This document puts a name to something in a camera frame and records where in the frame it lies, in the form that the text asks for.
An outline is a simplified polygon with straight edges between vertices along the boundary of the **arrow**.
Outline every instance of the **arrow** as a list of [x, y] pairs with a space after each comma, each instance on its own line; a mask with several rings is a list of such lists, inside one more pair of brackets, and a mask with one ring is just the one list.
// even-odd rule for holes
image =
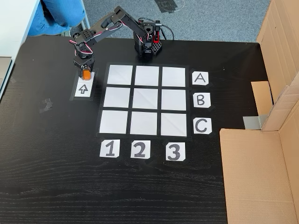
[[81, 90], [81, 94], [84, 94], [85, 91], [88, 91], [88, 89], [87, 89], [87, 87], [86, 87], [85, 84], [79, 90]]

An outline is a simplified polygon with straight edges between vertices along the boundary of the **person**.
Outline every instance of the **person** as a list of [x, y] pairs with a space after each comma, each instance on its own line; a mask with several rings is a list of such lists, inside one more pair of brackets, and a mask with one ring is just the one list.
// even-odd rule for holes
[[40, 0], [28, 36], [57, 35], [84, 19], [81, 0]]

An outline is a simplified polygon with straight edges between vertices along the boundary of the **tic-tac-toe grid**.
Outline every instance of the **tic-tac-toe grid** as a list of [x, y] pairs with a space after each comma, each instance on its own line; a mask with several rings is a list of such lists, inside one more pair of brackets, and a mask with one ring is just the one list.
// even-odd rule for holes
[[190, 137], [188, 85], [187, 68], [108, 65], [97, 136]]

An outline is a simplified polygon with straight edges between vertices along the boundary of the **cardboard box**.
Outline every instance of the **cardboard box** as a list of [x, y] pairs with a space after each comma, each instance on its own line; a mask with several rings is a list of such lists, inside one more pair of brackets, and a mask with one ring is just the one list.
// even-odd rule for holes
[[257, 37], [269, 80], [252, 83], [262, 130], [220, 131], [229, 224], [299, 223], [298, 11], [299, 0], [272, 0]]

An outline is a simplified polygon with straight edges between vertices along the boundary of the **black robotic arm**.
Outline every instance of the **black robotic arm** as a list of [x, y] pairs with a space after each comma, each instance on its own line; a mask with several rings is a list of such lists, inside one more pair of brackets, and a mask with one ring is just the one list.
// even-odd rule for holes
[[160, 42], [162, 24], [160, 21], [136, 21], [118, 6], [114, 12], [104, 16], [90, 29], [85, 29], [81, 33], [75, 33], [73, 35], [74, 41], [70, 40], [70, 43], [74, 44], [75, 47], [74, 64], [78, 67], [81, 78], [86, 80], [91, 78], [94, 64], [92, 46], [122, 26], [133, 30], [135, 49], [139, 56], [143, 56], [143, 54], [157, 55], [162, 49]]

